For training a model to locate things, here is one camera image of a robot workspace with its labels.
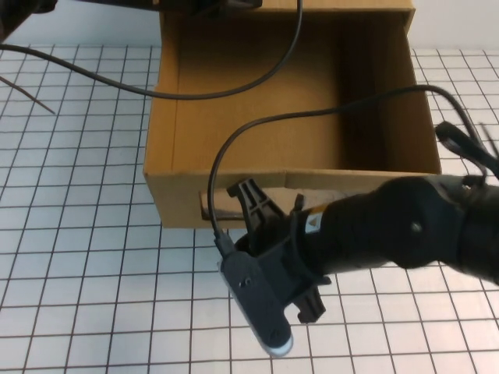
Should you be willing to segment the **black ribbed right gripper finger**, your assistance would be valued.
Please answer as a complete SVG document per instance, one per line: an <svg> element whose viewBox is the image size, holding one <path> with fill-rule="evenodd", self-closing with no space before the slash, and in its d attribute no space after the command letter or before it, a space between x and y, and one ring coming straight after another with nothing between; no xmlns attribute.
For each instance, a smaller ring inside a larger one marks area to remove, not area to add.
<svg viewBox="0 0 499 374"><path fill-rule="evenodd" d="M287 217L286 213L262 190L253 178L236 182L227 188L242 208L249 250L267 250L274 241L274 231Z"/></svg>

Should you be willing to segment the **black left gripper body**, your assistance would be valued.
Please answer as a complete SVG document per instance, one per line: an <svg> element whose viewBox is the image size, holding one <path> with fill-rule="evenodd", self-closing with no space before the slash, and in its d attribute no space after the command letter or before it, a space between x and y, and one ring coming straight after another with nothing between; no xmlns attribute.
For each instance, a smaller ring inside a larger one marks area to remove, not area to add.
<svg viewBox="0 0 499 374"><path fill-rule="evenodd" d="M162 14L211 18L226 16L234 12L258 9L261 6L261 0L189 0L157 2L157 10Z"/></svg>

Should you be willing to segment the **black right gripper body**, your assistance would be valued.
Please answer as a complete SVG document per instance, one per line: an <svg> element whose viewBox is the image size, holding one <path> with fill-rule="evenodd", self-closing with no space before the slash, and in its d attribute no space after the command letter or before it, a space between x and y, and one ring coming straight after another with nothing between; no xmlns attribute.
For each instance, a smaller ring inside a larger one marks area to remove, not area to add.
<svg viewBox="0 0 499 374"><path fill-rule="evenodd" d="M245 210L247 233L235 247L265 273L335 273L336 231L331 205L285 213L276 205Z"/></svg>

